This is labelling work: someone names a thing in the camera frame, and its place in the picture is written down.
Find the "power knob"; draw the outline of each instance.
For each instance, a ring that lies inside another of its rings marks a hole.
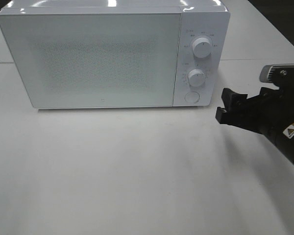
[[[200,87],[206,81],[206,75],[202,70],[195,69],[188,73],[188,82],[192,87]]]
[[[207,36],[195,38],[192,42],[193,54],[197,58],[205,58],[212,50],[212,40]]]

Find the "yellow warning sticker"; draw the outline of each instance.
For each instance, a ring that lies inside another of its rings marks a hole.
[[[289,138],[292,139],[292,137],[294,136],[294,123],[289,125],[284,131],[283,134]]]

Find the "black floor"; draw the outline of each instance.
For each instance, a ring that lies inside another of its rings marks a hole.
[[[10,0],[0,0],[0,9]],[[249,0],[294,45],[294,0]]]

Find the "microwave door window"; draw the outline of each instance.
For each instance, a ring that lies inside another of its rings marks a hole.
[[[172,106],[179,14],[5,16],[0,24],[34,107]]]

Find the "white table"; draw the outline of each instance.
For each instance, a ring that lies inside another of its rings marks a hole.
[[[222,60],[294,59],[294,46],[247,0],[224,0],[231,12]],[[13,62],[0,31],[0,63]]]
[[[221,61],[209,107],[44,111],[0,64],[0,234],[294,235],[294,166],[214,118],[286,62]]]

